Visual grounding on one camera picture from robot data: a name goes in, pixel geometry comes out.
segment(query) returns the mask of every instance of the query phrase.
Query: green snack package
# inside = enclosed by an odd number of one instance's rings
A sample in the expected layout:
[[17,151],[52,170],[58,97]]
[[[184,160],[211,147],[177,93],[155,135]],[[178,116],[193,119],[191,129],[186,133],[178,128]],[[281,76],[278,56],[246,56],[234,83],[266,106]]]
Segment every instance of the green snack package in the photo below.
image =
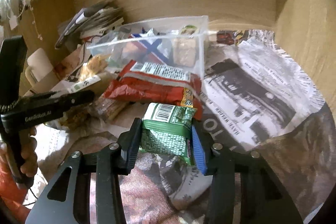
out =
[[191,122],[196,109],[151,103],[143,117],[140,151],[182,156],[193,164]]

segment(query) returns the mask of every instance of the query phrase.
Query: hand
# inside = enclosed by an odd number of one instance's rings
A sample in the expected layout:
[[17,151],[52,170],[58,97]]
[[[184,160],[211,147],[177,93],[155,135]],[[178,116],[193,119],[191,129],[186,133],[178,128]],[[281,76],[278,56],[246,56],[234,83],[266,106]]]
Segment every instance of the hand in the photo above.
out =
[[[29,133],[29,142],[21,148],[21,156],[25,159],[25,163],[21,166],[21,172],[26,174],[28,177],[33,177],[37,173],[37,155],[34,152],[36,149],[37,141],[34,137],[36,135],[35,127],[31,128]],[[8,162],[6,159],[7,146],[4,142],[0,140],[0,165],[3,171],[9,171]]]

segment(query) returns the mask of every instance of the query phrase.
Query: transparent plastic box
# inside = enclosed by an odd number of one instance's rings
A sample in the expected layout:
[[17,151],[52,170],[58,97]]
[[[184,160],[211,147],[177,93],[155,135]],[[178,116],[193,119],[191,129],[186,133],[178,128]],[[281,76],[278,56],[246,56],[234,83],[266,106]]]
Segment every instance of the transparent plastic box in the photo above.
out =
[[[112,66],[124,67],[130,60],[152,62],[182,68],[204,77],[204,39],[208,34],[208,16],[157,18],[125,24],[128,39],[112,41],[107,34],[87,48],[92,55],[110,55]],[[190,34],[190,26],[196,29]]]

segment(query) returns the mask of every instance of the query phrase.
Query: red plastic bag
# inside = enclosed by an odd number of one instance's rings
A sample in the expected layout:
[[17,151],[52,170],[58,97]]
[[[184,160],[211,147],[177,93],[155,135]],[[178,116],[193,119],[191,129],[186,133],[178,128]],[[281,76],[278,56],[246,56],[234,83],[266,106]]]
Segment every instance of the red plastic bag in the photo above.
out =
[[167,65],[131,60],[112,80],[105,98],[142,103],[161,103],[197,109],[194,118],[202,117],[199,100],[202,82],[193,73]]

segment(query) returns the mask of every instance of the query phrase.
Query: metal bolt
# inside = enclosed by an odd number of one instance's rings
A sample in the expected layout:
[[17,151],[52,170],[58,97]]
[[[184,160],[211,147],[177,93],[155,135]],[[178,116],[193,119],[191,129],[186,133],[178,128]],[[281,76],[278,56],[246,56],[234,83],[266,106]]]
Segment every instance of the metal bolt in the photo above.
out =
[[78,158],[80,155],[81,155],[80,151],[75,151],[75,152],[72,153],[71,156],[72,156],[73,158]]
[[214,143],[212,145],[212,147],[215,149],[215,150],[221,150],[223,148],[223,145],[221,143]]
[[251,156],[252,156],[252,158],[257,159],[257,158],[260,157],[260,154],[259,154],[257,151],[252,151],[252,152],[251,152]]
[[109,148],[110,148],[111,150],[116,150],[116,149],[119,148],[119,144],[118,144],[118,143],[111,143],[111,144],[109,145]]

